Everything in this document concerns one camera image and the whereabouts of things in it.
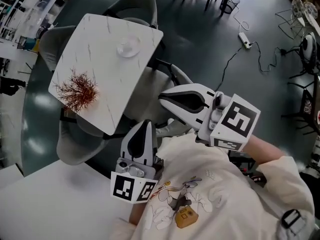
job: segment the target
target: white t-shirt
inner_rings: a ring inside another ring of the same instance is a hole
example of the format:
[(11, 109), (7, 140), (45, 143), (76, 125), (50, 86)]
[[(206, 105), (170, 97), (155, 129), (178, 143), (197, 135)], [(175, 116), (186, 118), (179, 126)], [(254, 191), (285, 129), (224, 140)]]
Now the white t-shirt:
[[(162, 178), (138, 226), (118, 221), (111, 240), (275, 239), (279, 219), (265, 207), (226, 150), (195, 143), (194, 133), (163, 143)], [(292, 157), (261, 164), (265, 188), (314, 228), (312, 195)]]

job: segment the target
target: trash can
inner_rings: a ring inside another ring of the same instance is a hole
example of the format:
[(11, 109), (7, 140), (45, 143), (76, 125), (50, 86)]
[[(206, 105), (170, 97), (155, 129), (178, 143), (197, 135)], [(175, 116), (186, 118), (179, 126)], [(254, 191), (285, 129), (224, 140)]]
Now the trash can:
[[(224, 4), (225, 0), (222, 0), (221, 4), (220, 4), (220, 10), (222, 10), (222, 6)], [(231, 14), (232, 11), (234, 10), (234, 8), (236, 8), (236, 6), (240, 3), (240, 0), (228, 0), (228, 2), (226, 3), (226, 7), (224, 10), (224, 13), (226, 14)]]

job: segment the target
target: sleeve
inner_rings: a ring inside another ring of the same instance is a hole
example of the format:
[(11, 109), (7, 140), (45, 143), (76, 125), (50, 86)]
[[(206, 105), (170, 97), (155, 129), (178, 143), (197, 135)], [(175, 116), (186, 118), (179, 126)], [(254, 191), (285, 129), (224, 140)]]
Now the sleeve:
[(260, 164), (257, 171), (266, 177), (264, 188), (291, 209), (299, 210), (312, 231), (315, 226), (314, 201), (308, 186), (299, 175), (294, 159), (282, 156), (278, 160)]
[(130, 240), (136, 230), (136, 226), (117, 218), (112, 225), (112, 232), (109, 240)]

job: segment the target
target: dried red plant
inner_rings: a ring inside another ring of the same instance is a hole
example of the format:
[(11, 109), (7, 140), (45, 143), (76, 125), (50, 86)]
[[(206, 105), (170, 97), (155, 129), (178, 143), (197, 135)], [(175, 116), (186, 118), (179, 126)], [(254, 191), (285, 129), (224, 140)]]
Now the dried red plant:
[(54, 86), (59, 98), (65, 101), (65, 106), (74, 112), (79, 112), (94, 102), (99, 92), (95, 79), (90, 79), (87, 73), (76, 74), (74, 68), (71, 71), (72, 75), (67, 81), (62, 85), (54, 83)]

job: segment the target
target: table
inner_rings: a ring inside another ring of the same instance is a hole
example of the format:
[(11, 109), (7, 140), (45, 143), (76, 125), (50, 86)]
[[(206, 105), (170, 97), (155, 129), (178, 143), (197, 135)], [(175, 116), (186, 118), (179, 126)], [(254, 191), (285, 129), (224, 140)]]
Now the table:
[[(117, 52), (117, 45), (128, 35), (137, 36), (140, 51), (131, 58)], [(120, 118), (163, 32), (108, 16), (86, 14), (67, 43), (52, 76), (49, 92), (59, 99), (55, 83), (61, 85), (71, 76), (87, 72), (95, 79), (98, 98), (78, 115), (108, 135), (116, 131)]]
[(131, 209), (110, 196), (110, 179), (85, 163), (59, 160), (0, 189), (0, 238), (106, 240)]

